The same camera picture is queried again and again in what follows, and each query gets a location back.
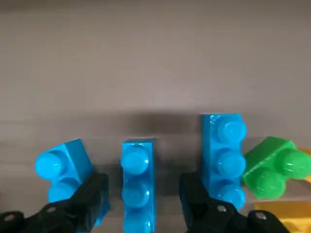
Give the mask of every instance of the blue lego stud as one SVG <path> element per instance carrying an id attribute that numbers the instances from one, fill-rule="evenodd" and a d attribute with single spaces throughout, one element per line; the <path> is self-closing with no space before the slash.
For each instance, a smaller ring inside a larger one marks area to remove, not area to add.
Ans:
<path id="1" fill-rule="evenodd" d="M 150 216 L 145 212 L 132 212 L 124 220 L 123 228 L 125 232 L 147 233 L 151 232 Z"/>
<path id="2" fill-rule="evenodd" d="M 232 203 L 236 209 L 245 204 L 241 175 L 246 161 L 241 143 L 247 132 L 240 114 L 203 115 L 202 181 L 212 198 Z"/>
<path id="3" fill-rule="evenodd" d="M 49 188 L 49 202 L 56 202 L 71 198 L 74 192 L 79 188 L 80 184 L 75 179 L 61 180 Z"/>
<path id="4" fill-rule="evenodd" d="M 122 144 L 122 200 L 125 233 L 150 233 L 155 230 L 153 140 Z"/>
<path id="5" fill-rule="evenodd" d="M 49 202 L 69 199 L 94 168 L 87 156 L 81 139 L 76 139 L 46 152 L 35 161 L 35 171 L 43 179 L 51 181 L 48 191 Z M 105 207 L 96 224 L 100 224 L 107 212 Z"/>

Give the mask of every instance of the blue lego brick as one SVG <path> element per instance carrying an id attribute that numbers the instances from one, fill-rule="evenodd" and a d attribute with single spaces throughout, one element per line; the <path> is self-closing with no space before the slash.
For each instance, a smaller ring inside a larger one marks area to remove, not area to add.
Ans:
<path id="1" fill-rule="evenodd" d="M 36 173 L 52 183 L 49 202 L 69 199 L 93 170 L 81 139 L 47 150 L 35 161 Z M 108 209 L 109 206 L 103 208 L 95 226 L 100 224 Z"/>
<path id="2" fill-rule="evenodd" d="M 125 233 L 155 231 L 156 204 L 153 140 L 131 140 L 122 144 Z"/>
<path id="3" fill-rule="evenodd" d="M 246 199 L 241 188 L 246 125 L 241 114 L 203 115 L 202 124 L 203 184 L 212 198 L 230 202 L 239 210 Z"/>

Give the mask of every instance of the screw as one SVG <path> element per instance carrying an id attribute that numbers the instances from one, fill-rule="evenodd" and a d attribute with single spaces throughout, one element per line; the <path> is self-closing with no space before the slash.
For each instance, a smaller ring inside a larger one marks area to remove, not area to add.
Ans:
<path id="1" fill-rule="evenodd" d="M 11 215 L 6 216 L 6 217 L 4 218 L 4 221 L 6 221 L 6 222 L 12 221 L 14 218 L 15 218 L 15 216 L 11 214 Z"/>
<path id="2" fill-rule="evenodd" d="M 49 209 L 47 209 L 47 213 L 52 213 L 56 210 L 56 207 L 50 207 Z"/>
<path id="3" fill-rule="evenodd" d="M 262 219 L 262 220 L 266 220 L 267 219 L 266 215 L 263 212 L 256 212 L 255 215 L 259 219 Z"/>
<path id="4" fill-rule="evenodd" d="M 219 212 L 226 212 L 227 211 L 226 208 L 223 205 L 217 205 L 217 210 Z"/>

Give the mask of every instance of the toy building block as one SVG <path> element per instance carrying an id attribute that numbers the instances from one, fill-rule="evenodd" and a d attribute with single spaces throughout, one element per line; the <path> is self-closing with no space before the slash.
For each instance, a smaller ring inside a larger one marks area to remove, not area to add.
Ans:
<path id="1" fill-rule="evenodd" d="M 94 170 L 81 139 L 69 141 L 41 153 L 35 162 L 35 171 L 50 180 L 49 202 L 69 199 Z M 100 225 L 110 206 L 105 206 L 95 226 Z"/>
<path id="2" fill-rule="evenodd" d="M 255 210 L 274 214 L 291 233 L 311 233 L 311 202 L 270 201 L 255 203 Z"/>
<path id="3" fill-rule="evenodd" d="M 311 156 L 311 150 L 305 149 L 305 148 L 299 148 L 299 149 Z M 311 175 L 305 178 L 305 181 L 308 181 L 309 183 L 311 183 Z"/>
<path id="4" fill-rule="evenodd" d="M 241 188 L 246 167 L 241 142 L 246 125 L 241 114 L 203 115 L 202 124 L 203 184 L 212 198 L 230 202 L 239 210 L 246 199 Z"/>
<path id="5" fill-rule="evenodd" d="M 155 231 L 156 204 L 153 140 L 131 140 L 122 144 L 125 233 Z"/>
<path id="6" fill-rule="evenodd" d="M 247 187 L 261 199 L 280 198 L 289 178 L 304 179 L 311 172 L 311 158 L 291 140 L 267 137 L 246 155 L 242 176 Z"/>

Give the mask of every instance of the lego stud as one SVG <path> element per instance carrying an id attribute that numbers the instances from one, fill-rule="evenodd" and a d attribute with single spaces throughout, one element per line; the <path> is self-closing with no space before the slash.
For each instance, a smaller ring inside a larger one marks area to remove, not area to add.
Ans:
<path id="1" fill-rule="evenodd" d="M 231 183 L 222 185 L 218 189 L 217 199 L 229 202 L 233 204 L 237 210 L 240 210 L 245 204 L 246 197 L 241 187 Z"/>
<path id="2" fill-rule="evenodd" d="M 246 125 L 241 119 L 227 117 L 219 123 L 217 135 L 224 143 L 240 143 L 245 138 L 246 131 Z"/>
<path id="3" fill-rule="evenodd" d="M 124 220 L 125 233 L 149 233 L 151 231 L 150 217 L 145 212 L 131 212 Z"/>
<path id="4" fill-rule="evenodd" d="M 149 200 L 149 190 L 149 186 L 144 182 L 129 181 L 123 186 L 122 199 L 129 207 L 141 208 Z"/>
<path id="5" fill-rule="evenodd" d="M 245 168 L 246 160 L 243 155 L 232 150 L 222 151 L 216 164 L 217 172 L 230 179 L 241 176 Z"/>
<path id="6" fill-rule="evenodd" d="M 35 161 L 35 171 L 43 179 L 56 178 L 66 169 L 67 161 L 59 150 L 42 153 Z"/>
<path id="7" fill-rule="evenodd" d="M 64 179 L 56 182 L 48 191 L 49 202 L 69 199 L 78 188 L 79 183 L 75 179 Z"/>
<path id="8" fill-rule="evenodd" d="M 257 198 L 280 198 L 286 189 L 284 178 L 268 168 L 258 168 L 251 174 L 251 189 Z"/>
<path id="9" fill-rule="evenodd" d="M 294 149 L 284 149 L 278 155 L 280 172 L 293 179 L 304 179 L 311 173 L 311 158 Z"/>
<path id="10" fill-rule="evenodd" d="M 123 153 L 121 166 L 125 172 L 137 176 L 145 172 L 148 167 L 148 153 L 143 148 L 133 147 Z"/>

